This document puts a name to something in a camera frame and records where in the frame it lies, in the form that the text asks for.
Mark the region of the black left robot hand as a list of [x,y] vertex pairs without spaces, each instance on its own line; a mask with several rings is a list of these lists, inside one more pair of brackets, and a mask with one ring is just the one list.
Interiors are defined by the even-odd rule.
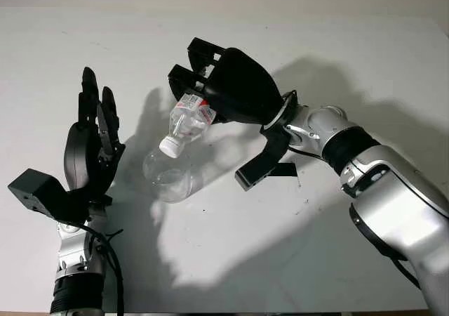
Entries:
[[78,97],[78,120],[69,129],[64,170],[70,192],[84,202],[107,198],[126,146],[119,140],[119,117],[112,90],[99,93],[94,71],[85,67]]

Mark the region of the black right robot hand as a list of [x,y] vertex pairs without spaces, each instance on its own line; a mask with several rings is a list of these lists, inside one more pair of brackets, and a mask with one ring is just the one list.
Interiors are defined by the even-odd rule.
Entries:
[[216,111],[214,124],[268,124],[283,106],[271,75],[243,51],[197,37],[187,48],[191,69],[175,65],[168,81],[176,100],[200,96]]

